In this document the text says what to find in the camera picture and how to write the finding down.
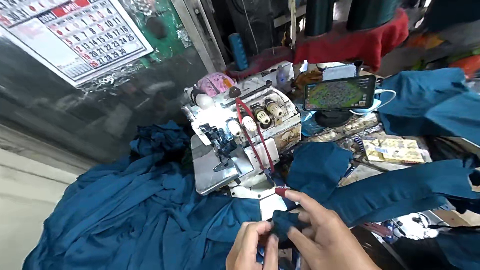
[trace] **phone screen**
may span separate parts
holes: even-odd
[[[361,109],[372,106],[375,76],[337,79],[307,85],[306,110]]]

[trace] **orange object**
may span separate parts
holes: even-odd
[[[475,73],[480,69],[480,55],[473,55],[462,58],[458,61],[450,63],[448,67],[459,67],[465,72],[467,79],[475,77]]]

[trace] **phone holder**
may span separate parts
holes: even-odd
[[[390,90],[390,89],[376,89],[375,90],[375,94],[381,94],[381,93],[384,93],[384,92],[390,92],[390,93],[393,93],[392,97],[385,103],[382,104],[382,101],[379,100],[379,99],[376,99],[374,98],[373,99],[373,104],[370,108],[366,108],[366,109],[355,109],[355,110],[350,110],[351,113],[353,114],[356,114],[356,115],[367,115],[369,113],[371,113],[372,111],[374,110],[377,110],[378,108],[382,107],[382,106],[385,106],[387,105],[388,103],[390,103],[390,101],[392,101],[395,96],[396,96],[396,92],[393,91],[393,90]]]
[[[322,127],[339,127],[345,125],[353,113],[348,110],[319,110],[313,116]]]

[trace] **paper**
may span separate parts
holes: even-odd
[[[153,51],[117,0],[0,0],[0,25],[73,86]]]

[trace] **fabric piece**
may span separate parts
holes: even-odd
[[[445,197],[479,199],[461,160],[442,160],[385,172],[335,189],[326,202],[347,226],[380,222],[440,207]]]
[[[293,152],[287,184],[322,203],[345,174],[352,152],[334,142],[310,142]]]
[[[298,34],[293,63],[360,59],[375,72],[382,57],[408,37],[408,16],[403,9],[397,9],[390,22],[377,28],[351,32],[346,25],[347,22],[336,23],[330,32],[317,37]]]
[[[447,260],[461,270],[480,269],[480,232],[458,233],[450,230],[435,238]]]
[[[189,138],[173,122],[138,128],[132,153],[71,184],[24,270],[222,269],[257,199],[199,196],[177,162]]]
[[[419,164],[337,187],[350,158],[351,153],[335,143],[306,144],[294,151],[287,184],[337,212],[349,227],[435,209],[448,204],[447,198],[472,203],[480,199],[468,181],[474,162]]]
[[[280,210],[273,211],[272,221],[274,223],[272,233],[278,236],[280,242],[288,239],[288,230],[295,227],[299,231],[307,227],[307,224],[299,220],[298,213],[284,212]]]
[[[385,79],[380,88],[397,92],[378,109],[389,135],[459,136],[480,144],[480,96],[463,82],[459,68],[403,71]],[[386,102],[390,93],[380,95]]]

